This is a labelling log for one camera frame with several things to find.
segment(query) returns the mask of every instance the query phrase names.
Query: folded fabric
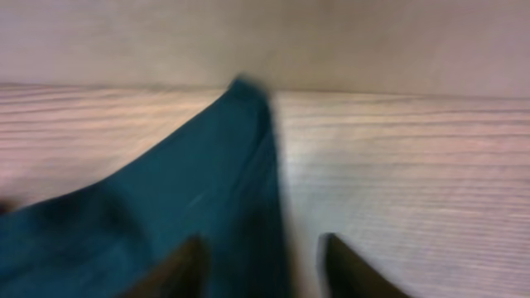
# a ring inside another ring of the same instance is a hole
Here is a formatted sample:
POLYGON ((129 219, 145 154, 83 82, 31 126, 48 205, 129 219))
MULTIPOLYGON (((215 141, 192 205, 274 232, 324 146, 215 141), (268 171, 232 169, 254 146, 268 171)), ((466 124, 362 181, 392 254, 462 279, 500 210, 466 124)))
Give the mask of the folded fabric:
POLYGON ((241 79, 110 177, 0 216, 0 296, 116 296, 192 235, 206 297, 291 296, 267 95, 241 79))

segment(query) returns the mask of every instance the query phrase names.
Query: beige wall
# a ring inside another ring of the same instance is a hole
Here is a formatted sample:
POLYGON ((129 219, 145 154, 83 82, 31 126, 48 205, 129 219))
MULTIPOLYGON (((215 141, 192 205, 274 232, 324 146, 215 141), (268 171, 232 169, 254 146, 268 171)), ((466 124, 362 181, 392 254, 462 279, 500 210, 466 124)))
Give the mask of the beige wall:
POLYGON ((0 81, 530 96, 528 0, 3 0, 0 81))

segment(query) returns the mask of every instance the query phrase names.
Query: teal fabric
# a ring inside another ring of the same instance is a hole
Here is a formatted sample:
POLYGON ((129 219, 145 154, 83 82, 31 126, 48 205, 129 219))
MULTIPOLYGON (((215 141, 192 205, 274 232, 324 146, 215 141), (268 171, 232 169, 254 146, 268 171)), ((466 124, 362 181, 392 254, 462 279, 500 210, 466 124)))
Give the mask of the teal fabric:
POLYGON ((115 296, 194 234, 206 297, 291 295, 267 95, 241 79, 107 179, 1 216, 0 296, 115 296))

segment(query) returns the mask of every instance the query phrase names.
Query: wooden floor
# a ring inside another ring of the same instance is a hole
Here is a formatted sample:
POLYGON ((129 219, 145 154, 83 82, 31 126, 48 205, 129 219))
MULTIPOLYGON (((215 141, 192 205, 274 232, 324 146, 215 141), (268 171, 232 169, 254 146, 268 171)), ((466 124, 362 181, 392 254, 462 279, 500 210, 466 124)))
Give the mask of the wooden floor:
MULTIPOLYGON (((0 193, 31 204, 132 161, 222 90, 0 86, 0 193)), ((530 99, 275 96, 300 297, 342 233, 418 297, 530 296, 530 99)))

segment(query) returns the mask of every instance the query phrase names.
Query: dark blue cloth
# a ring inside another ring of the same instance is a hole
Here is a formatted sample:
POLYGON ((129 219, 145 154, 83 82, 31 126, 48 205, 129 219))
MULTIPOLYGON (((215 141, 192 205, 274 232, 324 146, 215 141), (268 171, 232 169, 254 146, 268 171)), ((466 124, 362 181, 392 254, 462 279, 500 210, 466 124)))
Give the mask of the dark blue cloth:
POLYGON ((291 295, 267 95, 236 80, 205 111, 94 185, 0 217, 0 297, 110 297, 189 236, 207 297, 291 295))

